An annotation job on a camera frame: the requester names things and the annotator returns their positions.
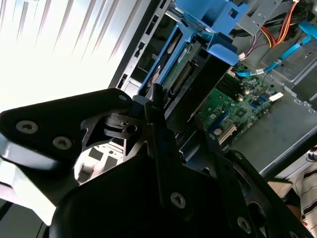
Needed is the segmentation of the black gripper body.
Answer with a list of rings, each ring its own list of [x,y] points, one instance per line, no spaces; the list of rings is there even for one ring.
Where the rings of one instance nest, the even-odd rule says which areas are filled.
[[[240,202],[231,185],[207,172],[214,155],[195,154],[183,166],[179,193],[159,201],[155,163],[138,155],[70,191],[58,205],[52,238],[240,238],[246,234],[233,213]]]

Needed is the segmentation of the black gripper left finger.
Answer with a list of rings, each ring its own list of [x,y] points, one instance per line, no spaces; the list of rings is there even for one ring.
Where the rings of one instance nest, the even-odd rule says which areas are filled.
[[[1,183],[39,217],[52,221],[62,199],[91,181],[80,185],[75,179],[80,155],[118,138],[124,141],[121,164],[138,155],[154,161],[161,205],[172,195],[184,208],[179,193],[185,186],[179,178],[183,164],[166,126],[162,96],[158,84],[152,86],[150,98],[109,88],[2,112]]]

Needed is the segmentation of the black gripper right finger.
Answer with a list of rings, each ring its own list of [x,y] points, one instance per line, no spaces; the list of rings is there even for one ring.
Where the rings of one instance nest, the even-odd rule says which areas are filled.
[[[215,135],[194,116],[202,154],[197,163],[218,184],[224,238],[310,238],[312,234],[236,150],[224,154]]]

